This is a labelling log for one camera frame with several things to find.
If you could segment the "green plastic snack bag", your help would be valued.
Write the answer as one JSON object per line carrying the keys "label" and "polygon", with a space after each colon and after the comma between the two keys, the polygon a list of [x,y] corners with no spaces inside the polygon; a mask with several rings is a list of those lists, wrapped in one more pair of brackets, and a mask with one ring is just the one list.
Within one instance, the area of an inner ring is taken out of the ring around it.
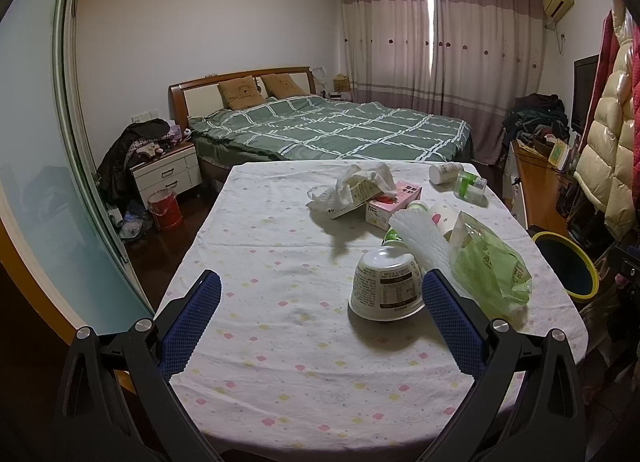
{"label": "green plastic snack bag", "polygon": [[449,237],[451,274],[491,316],[523,312],[533,279],[522,257],[474,216],[460,212]]}

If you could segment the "white foam wrap sheet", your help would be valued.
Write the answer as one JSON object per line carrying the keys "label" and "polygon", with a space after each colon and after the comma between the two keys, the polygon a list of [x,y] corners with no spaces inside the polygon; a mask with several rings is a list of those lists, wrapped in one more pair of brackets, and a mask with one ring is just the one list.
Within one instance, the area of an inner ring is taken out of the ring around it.
{"label": "white foam wrap sheet", "polygon": [[446,277],[451,275],[450,245],[425,211],[400,210],[390,218],[390,227],[424,271],[439,269]]}

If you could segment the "white yogurt cup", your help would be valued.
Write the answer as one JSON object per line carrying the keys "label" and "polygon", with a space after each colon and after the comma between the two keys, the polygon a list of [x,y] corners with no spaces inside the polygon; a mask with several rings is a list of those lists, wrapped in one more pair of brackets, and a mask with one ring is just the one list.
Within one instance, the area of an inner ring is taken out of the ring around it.
{"label": "white yogurt cup", "polygon": [[409,318],[424,308],[423,271],[402,245],[382,245],[364,253],[357,264],[349,308],[378,323]]}

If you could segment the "white paper cup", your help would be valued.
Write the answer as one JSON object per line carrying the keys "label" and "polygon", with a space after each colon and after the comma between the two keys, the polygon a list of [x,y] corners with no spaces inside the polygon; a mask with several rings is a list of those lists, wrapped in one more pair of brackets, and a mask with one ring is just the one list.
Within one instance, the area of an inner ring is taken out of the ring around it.
{"label": "white paper cup", "polygon": [[427,213],[442,237],[447,241],[450,240],[457,223],[462,222],[463,219],[468,216],[468,213],[460,211],[453,204],[446,201],[433,204],[431,208],[427,210]]}

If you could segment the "coconut water bottle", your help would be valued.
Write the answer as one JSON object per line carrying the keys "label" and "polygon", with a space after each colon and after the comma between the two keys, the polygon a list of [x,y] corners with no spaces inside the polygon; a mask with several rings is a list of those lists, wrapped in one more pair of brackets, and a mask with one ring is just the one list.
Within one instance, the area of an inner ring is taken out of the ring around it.
{"label": "coconut water bottle", "polygon": [[[406,210],[427,212],[428,206],[423,201],[412,201],[406,206]],[[381,245],[402,245],[403,243],[404,241],[400,237],[400,234],[398,234],[398,231],[393,229],[393,227],[390,227],[386,231]]]}

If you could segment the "green clear jar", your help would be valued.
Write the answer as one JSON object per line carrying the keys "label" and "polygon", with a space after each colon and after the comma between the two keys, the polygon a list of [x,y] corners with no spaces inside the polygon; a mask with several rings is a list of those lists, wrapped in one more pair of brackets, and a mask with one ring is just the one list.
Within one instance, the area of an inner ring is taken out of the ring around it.
{"label": "green clear jar", "polygon": [[486,201],[486,187],[487,181],[484,177],[462,171],[457,175],[454,183],[454,194],[463,201],[483,205]]}

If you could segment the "pink strawberry milk carton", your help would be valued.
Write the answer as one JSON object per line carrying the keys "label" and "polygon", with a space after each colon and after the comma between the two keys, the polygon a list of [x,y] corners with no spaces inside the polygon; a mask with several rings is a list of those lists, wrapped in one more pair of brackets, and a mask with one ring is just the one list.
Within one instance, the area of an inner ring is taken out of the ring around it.
{"label": "pink strawberry milk carton", "polygon": [[380,230],[390,228],[390,218],[399,210],[420,199],[422,187],[406,182],[396,184],[396,195],[379,195],[366,204],[366,222]]}

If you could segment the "white plastic bottle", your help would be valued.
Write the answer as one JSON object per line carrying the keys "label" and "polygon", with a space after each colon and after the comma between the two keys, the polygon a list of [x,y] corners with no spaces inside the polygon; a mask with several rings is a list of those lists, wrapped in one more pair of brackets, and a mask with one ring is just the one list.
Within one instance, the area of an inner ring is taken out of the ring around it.
{"label": "white plastic bottle", "polygon": [[454,181],[460,173],[464,172],[464,165],[457,162],[431,164],[428,169],[428,179],[435,185],[444,185]]}

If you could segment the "beige medicine box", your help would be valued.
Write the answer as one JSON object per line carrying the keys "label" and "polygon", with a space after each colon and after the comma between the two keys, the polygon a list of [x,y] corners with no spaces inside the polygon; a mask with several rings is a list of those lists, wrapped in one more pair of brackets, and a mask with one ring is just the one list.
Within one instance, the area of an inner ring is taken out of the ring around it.
{"label": "beige medicine box", "polygon": [[368,179],[356,179],[334,190],[326,203],[326,214],[337,219],[357,210],[369,200],[381,195],[382,190]]}

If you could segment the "yellow rimmed trash bin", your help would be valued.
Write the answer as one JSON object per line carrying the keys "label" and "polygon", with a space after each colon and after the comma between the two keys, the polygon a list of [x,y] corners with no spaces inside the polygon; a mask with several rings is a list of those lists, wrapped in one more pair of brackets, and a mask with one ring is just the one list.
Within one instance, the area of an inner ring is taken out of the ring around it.
{"label": "yellow rimmed trash bin", "polygon": [[579,245],[551,231],[534,234],[533,241],[572,300],[587,302],[598,294],[597,269]]}

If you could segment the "wooden low cabinet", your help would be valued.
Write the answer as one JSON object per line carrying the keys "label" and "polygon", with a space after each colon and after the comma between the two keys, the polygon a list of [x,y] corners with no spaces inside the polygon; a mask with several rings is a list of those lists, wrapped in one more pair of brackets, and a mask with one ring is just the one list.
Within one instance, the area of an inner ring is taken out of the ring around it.
{"label": "wooden low cabinet", "polygon": [[568,186],[565,176],[546,157],[519,141],[511,141],[510,156],[515,167],[511,183],[516,219],[529,234],[547,230],[570,237],[566,218],[556,208],[561,189]]}

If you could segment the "white nightstand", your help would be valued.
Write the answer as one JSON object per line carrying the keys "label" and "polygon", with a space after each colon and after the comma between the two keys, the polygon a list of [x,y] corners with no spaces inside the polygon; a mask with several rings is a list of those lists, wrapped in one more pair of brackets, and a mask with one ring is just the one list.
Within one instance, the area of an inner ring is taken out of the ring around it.
{"label": "white nightstand", "polygon": [[195,146],[186,141],[160,158],[139,164],[131,169],[143,206],[149,197],[163,189],[176,195],[202,184],[200,165]]}

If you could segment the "cream puffer jacket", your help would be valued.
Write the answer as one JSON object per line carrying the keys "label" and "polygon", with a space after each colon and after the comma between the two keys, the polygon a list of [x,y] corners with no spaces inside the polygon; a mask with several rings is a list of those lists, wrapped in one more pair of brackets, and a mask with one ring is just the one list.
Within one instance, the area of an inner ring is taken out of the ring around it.
{"label": "cream puffer jacket", "polygon": [[636,221],[632,201],[634,174],[634,21],[623,0],[612,0],[605,22],[599,64],[604,83],[593,92],[593,119],[582,139],[574,178],[594,207],[604,213],[604,225],[617,239]]}

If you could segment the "pink striped curtains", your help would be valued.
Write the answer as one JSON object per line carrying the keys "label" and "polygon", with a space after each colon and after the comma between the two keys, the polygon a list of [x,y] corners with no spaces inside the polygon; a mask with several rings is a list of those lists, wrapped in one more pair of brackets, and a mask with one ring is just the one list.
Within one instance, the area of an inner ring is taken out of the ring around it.
{"label": "pink striped curtains", "polygon": [[506,114],[539,86],[542,0],[341,0],[341,12],[355,102],[463,120],[475,159],[497,162]]}

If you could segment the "red puffer jacket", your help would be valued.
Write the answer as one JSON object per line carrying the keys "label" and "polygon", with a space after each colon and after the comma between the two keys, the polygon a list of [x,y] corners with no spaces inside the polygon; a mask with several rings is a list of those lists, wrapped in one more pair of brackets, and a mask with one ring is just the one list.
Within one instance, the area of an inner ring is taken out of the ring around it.
{"label": "red puffer jacket", "polygon": [[582,179],[593,197],[608,196],[618,146],[634,152],[634,102],[631,94],[634,21],[608,13],[588,112],[588,130],[582,143],[586,172]]}

